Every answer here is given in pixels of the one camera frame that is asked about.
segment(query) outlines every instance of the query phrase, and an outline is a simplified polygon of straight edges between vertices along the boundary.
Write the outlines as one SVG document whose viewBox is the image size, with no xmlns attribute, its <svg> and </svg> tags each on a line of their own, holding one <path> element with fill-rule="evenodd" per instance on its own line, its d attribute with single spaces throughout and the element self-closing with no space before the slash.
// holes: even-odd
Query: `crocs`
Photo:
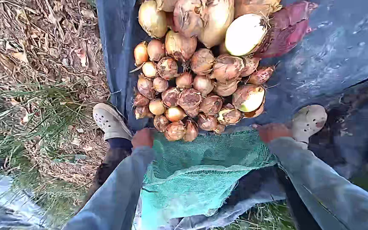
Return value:
<svg viewBox="0 0 368 230">
<path fill-rule="evenodd" d="M 113 107 L 99 103 L 93 107 L 93 118 L 97 126 L 105 132 L 104 139 L 125 138 L 131 140 L 133 135 L 127 128 L 120 113 Z"/>
</svg>

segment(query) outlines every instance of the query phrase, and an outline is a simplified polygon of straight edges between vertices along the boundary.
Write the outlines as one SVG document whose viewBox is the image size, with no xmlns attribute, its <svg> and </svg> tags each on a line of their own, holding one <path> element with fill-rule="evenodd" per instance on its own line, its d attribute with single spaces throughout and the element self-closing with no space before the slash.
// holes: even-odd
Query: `mesh sack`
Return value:
<svg viewBox="0 0 368 230">
<path fill-rule="evenodd" d="M 143 230 L 157 229 L 171 218 L 213 215 L 238 179 L 276 163 L 253 130 L 207 133 L 192 142 L 169 142 L 157 133 L 153 149 L 156 160 L 141 190 Z"/>
</svg>

